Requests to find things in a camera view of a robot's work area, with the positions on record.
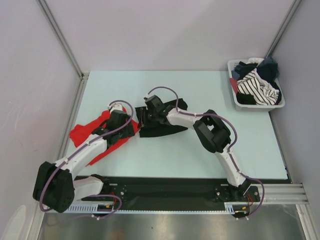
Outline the black tank top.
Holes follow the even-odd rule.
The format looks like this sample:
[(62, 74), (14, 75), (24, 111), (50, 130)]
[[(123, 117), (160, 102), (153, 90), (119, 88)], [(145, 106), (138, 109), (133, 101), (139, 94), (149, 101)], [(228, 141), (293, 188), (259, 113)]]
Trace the black tank top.
[[(135, 108), (135, 113), (138, 119), (138, 108)], [(168, 124), (160, 124), (160, 125), (147, 125), (147, 127), (140, 128), (138, 124), (139, 136), (141, 138), (156, 138), (156, 137), (164, 137), (168, 135), (177, 134), (183, 131), (188, 130), (187, 127), (178, 126), (178, 125), (168, 125)]]

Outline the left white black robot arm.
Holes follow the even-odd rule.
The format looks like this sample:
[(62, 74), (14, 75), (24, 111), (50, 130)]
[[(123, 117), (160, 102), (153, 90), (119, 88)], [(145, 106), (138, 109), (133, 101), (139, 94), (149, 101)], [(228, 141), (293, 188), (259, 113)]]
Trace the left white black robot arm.
[(43, 212), (65, 212), (84, 198), (107, 199), (113, 194), (107, 177), (92, 174), (76, 179), (87, 166), (98, 162), (125, 144), (138, 132), (138, 123), (125, 110), (103, 111), (86, 125), (77, 124), (69, 133), (75, 151), (38, 169), (32, 197)]

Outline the red tank top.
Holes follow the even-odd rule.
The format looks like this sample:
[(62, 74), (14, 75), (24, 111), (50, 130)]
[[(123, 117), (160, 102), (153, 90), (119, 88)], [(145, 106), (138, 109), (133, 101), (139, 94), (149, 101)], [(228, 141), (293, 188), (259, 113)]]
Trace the red tank top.
[[(79, 147), (81, 144), (86, 142), (90, 135), (102, 136), (103, 134), (123, 126), (129, 120), (129, 118), (130, 116), (125, 110), (114, 110), (112, 112), (106, 110), (103, 111), (97, 119), (86, 125), (77, 124), (70, 131), (69, 138), (72, 140), (75, 147)], [(113, 134), (105, 135), (103, 139), (107, 141), (107, 149), (103, 153), (100, 153), (93, 158), (89, 165), (92, 166), (108, 154), (120, 148), (131, 137), (135, 136), (138, 130), (138, 123), (132, 120), (130, 123), (128, 123), (128, 125), (119, 131)]]

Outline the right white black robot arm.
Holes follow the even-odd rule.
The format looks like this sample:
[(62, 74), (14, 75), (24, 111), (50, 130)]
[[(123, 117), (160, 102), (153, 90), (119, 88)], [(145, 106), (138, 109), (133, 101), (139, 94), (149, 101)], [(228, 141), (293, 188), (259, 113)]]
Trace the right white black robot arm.
[(227, 174), (231, 196), (242, 201), (249, 194), (251, 181), (241, 175), (233, 154), (229, 151), (231, 132), (226, 124), (209, 109), (205, 116), (182, 114), (187, 103), (179, 98), (162, 102), (153, 95), (145, 98), (145, 106), (135, 108), (141, 138), (156, 138), (194, 130), (202, 146), (218, 158)]

